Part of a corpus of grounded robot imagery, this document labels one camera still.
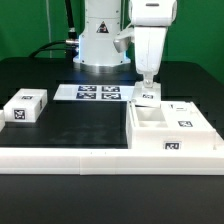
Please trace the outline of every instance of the white robotic tower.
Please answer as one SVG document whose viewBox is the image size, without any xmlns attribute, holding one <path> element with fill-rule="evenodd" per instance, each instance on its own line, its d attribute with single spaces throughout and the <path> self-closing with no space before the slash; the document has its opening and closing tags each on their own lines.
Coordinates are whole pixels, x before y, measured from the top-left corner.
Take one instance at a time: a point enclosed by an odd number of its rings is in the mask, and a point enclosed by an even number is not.
<svg viewBox="0 0 224 224">
<path fill-rule="evenodd" d="M 120 32 L 121 0 L 85 0 L 85 29 L 79 37 L 74 67 L 95 73 L 129 69 L 126 53 L 118 53 L 113 40 Z"/>
</svg>

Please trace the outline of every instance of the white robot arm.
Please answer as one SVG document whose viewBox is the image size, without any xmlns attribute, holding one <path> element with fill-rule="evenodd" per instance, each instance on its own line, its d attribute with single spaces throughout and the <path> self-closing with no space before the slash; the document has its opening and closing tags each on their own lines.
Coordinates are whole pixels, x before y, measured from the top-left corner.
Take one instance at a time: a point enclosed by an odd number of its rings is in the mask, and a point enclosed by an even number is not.
<svg viewBox="0 0 224 224">
<path fill-rule="evenodd" d="M 129 17 L 134 28 L 115 38 L 118 51 L 127 49 L 128 37 L 135 43 L 136 70 L 143 74 L 143 88 L 153 88 L 159 71 L 167 28 L 176 18 L 176 0 L 130 0 Z"/>
</svg>

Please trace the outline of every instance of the white box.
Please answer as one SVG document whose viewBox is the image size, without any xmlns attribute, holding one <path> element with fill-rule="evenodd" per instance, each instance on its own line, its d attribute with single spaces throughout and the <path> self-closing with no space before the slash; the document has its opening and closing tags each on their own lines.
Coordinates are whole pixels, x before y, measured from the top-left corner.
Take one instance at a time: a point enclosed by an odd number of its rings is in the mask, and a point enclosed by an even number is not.
<svg viewBox="0 0 224 224">
<path fill-rule="evenodd" d="M 163 102 L 160 107 L 127 103 L 128 148 L 144 151 L 210 151 L 216 130 L 193 103 Z"/>
<path fill-rule="evenodd" d="M 36 122 L 47 104 L 47 90 L 20 89 L 4 106 L 5 121 Z"/>
<path fill-rule="evenodd" d="M 0 110 L 0 132 L 5 126 L 5 118 L 3 110 Z"/>
</svg>

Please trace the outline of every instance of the green background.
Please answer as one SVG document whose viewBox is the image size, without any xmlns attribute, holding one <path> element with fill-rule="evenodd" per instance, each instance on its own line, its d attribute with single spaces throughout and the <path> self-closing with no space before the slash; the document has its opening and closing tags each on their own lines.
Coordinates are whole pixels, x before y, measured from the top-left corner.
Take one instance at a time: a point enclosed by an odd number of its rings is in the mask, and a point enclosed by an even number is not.
<svg viewBox="0 0 224 224">
<path fill-rule="evenodd" d="M 64 0 L 49 0 L 49 4 L 52 41 L 66 39 Z M 82 0 L 72 0 L 79 34 L 84 27 L 83 5 Z M 223 9 L 223 0 L 179 0 L 177 18 L 169 29 L 163 60 L 198 63 L 224 83 Z M 0 0 L 0 60 L 28 56 L 48 42 L 45 0 Z M 128 55 L 134 59 L 133 45 Z M 49 57 L 49 53 L 40 56 Z M 53 54 L 53 57 L 63 56 L 63 52 Z"/>
</svg>

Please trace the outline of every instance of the small white cube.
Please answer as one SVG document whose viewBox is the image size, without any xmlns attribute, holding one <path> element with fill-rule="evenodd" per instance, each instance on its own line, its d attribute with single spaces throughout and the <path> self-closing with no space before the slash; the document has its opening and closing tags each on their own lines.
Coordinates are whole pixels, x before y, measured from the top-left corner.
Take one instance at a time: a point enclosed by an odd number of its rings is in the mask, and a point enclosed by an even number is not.
<svg viewBox="0 0 224 224">
<path fill-rule="evenodd" d="M 4 106 L 5 121 L 36 122 L 47 104 L 47 90 L 20 89 Z"/>
<path fill-rule="evenodd" d="M 0 132 L 5 126 L 5 118 L 3 110 L 0 110 Z"/>
</svg>

